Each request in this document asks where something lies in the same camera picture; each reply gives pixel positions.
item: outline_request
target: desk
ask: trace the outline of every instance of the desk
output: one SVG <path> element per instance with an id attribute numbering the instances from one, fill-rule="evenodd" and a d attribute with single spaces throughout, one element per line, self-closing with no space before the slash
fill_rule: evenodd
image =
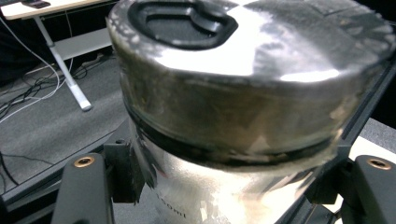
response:
<path id="1" fill-rule="evenodd" d="M 41 34 L 47 41 L 47 45 L 56 60 L 56 63 L 64 73 L 65 82 L 78 101 L 79 106 L 83 111 L 88 111 L 92 108 L 81 88 L 72 78 L 64 64 L 64 60 L 76 57 L 78 55 L 91 52 L 96 49 L 101 49 L 111 45 L 110 37 L 106 28 L 93 31 L 84 35 L 77 35 L 61 41 L 53 42 L 47 32 L 41 16 L 52 14 L 59 11 L 70 10 L 77 7 L 85 7 L 92 4 L 106 2 L 108 0 L 46 0 L 50 2 L 49 7 L 35 9 L 24 6 L 22 3 L 15 3 L 5 7 L 1 7 L 3 15 L 7 20 L 16 19 L 30 19 L 33 18 L 37 24 Z"/>

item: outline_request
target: metal thermos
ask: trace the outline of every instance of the metal thermos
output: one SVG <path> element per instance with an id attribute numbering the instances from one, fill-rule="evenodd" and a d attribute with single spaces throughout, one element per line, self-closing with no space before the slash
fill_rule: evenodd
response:
<path id="1" fill-rule="evenodd" d="M 349 0 L 122 0 L 107 20 L 132 146 L 168 223 L 274 223 L 392 53 Z"/>

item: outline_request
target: white table leg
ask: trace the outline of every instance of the white table leg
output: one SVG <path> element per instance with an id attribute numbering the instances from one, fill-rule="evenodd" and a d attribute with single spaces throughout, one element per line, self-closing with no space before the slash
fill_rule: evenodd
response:
<path id="1" fill-rule="evenodd" d="M 87 97 L 85 97 L 84 93 L 79 88 L 76 81 L 70 75 L 69 70 L 67 69 L 66 65 L 64 64 L 64 60 L 61 58 L 61 56 L 58 53 L 58 50 L 55 48 L 55 44 L 51 40 L 50 35 L 47 32 L 46 28 L 44 27 L 43 22 L 40 20 L 40 18 L 38 16 L 34 17 L 34 19 L 35 19 L 35 23 L 37 23 L 38 28 L 41 31 L 41 34 L 46 39 L 47 45 L 49 46 L 49 49 L 50 49 L 53 57 L 55 58 L 56 63 L 59 65 L 62 72 L 64 73 L 66 84 L 69 87 L 70 91 L 73 93 L 74 97 L 76 98 L 79 106 L 81 107 L 81 109 L 83 111 L 90 110 L 92 108 L 91 103 L 88 101 Z"/>

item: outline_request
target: carpeted floor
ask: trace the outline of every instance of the carpeted floor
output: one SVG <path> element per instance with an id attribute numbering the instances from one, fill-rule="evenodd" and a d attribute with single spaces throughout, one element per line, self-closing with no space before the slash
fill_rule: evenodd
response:
<path id="1" fill-rule="evenodd" d="M 49 99 L 31 105 L 0 123 L 0 150 L 7 169 L 18 184 L 113 132 L 127 118 L 121 99 L 120 70 L 114 57 L 102 57 L 89 68 L 87 76 L 78 80 L 78 85 L 93 105 L 92 110 L 81 111 L 70 90 L 63 85 Z M 26 87 L 25 82 L 33 84 L 34 78 L 47 76 L 50 70 L 38 73 L 26 75 L 24 82 L 17 80 L 12 89 L 4 87 L 8 89 L 0 90 L 0 102 L 26 91 L 15 90 Z M 53 89 L 42 90 L 36 97 L 42 97 Z M 4 167 L 1 167 L 0 174 L 4 177 L 0 179 L 0 193 L 12 190 L 15 184 L 5 175 Z"/>

